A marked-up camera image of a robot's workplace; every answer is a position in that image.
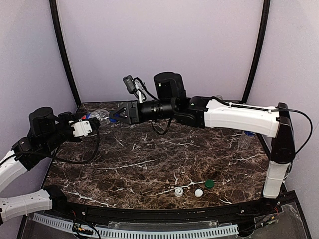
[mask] floor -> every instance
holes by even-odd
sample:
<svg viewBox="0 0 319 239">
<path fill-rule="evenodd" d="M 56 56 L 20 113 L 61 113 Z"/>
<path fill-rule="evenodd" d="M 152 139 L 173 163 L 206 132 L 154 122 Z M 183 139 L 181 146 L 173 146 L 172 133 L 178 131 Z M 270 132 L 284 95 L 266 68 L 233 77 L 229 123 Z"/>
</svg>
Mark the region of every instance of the floor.
<svg viewBox="0 0 319 239">
<path fill-rule="evenodd" d="M 113 109 L 118 103 L 86 103 L 79 112 Z M 158 127 L 165 128 L 160 121 Z M 53 162 L 45 185 L 58 185 L 70 202 L 127 209 L 182 209 L 258 199 L 268 159 L 257 138 L 238 150 L 238 130 L 197 129 L 172 123 L 157 135 L 150 123 L 103 123 L 98 157 L 88 165 Z M 94 150 L 95 134 L 83 143 L 65 143 L 59 157 L 84 160 Z M 206 180 L 214 180 L 212 189 Z M 182 197 L 174 195 L 182 187 Z M 195 190 L 202 189 L 202 197 Z"/>
</svg>

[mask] green bottle cap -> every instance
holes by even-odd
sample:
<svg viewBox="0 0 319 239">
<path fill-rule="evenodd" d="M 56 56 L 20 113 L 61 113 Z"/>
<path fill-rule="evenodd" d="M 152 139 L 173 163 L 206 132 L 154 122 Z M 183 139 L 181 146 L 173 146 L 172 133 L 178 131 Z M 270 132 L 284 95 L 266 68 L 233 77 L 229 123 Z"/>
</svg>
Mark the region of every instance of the green bottle cap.
<svg viewBox="0 0 319 239">
<path fill-rule="evenodd" d="M 213 188 L 215 186 L 215 182 L 213 180 L 207 180 L 205 182 L 205 186 L 206 186 L 206 188 L 211 189 L 211 188 Z"/>
</svg>

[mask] black cylinder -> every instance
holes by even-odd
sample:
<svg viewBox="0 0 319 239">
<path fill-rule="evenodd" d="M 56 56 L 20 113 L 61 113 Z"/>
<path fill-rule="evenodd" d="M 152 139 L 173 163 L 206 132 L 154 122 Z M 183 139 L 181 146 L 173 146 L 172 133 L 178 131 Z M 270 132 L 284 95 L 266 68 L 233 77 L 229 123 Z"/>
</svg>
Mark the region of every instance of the black cylinder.
<svg viewBox="0 0 319 239">
<path fill-rule="evenodd" d="M 171 102 L 168 101 L 145 101 L 138 106 L 141 122 L 159 120 L 174 116 Z"/>
</svg>

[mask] perforated metal strip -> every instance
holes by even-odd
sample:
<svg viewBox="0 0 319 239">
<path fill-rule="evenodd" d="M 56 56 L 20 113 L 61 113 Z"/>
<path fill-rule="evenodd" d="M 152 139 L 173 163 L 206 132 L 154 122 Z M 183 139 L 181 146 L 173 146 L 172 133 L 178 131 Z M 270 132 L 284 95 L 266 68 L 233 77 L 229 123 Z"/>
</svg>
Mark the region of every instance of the perforated metal strip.
<svg viewBox="0 0 319 239">
<path fill-rule="evenodd" d="M 34 214 L 33 220 L 61 231 L 73 233 L 73 222 L 71 220 L 61 220 L 39 213 Z M 92 230 L 90 227 L 85 225 L 82 225 L 81 227 Z M 103 228 L 99 226 L 95 228 L 99 231 L 101 238 L 104 239 L 209 239 L 238 234 L 237 225 L 175 232 L 127 231 Z M 97 233 L 94 232 L 92 237 L 98 238 Z"/>
</svg>

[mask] white bottle cap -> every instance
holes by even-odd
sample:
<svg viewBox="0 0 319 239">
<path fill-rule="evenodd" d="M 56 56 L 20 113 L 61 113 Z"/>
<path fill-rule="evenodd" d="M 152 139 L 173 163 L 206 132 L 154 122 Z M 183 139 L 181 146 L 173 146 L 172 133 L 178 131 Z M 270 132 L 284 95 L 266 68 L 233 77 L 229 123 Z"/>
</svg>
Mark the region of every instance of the white bottle cap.
<svg viewBox="0 0 319 239">
<path fill-rule="evenodd" d="M 201 196 L 203 196 L 204 192 L 201 189 L 196 189 L 195 191 L 195 196 L 200 198 Z"/>
<path fill-rule="evenodd" d="M 184 190 L 181 187 L 175 188 L 175 196 L 181 197 L 183 195 Z"/>
</svg>

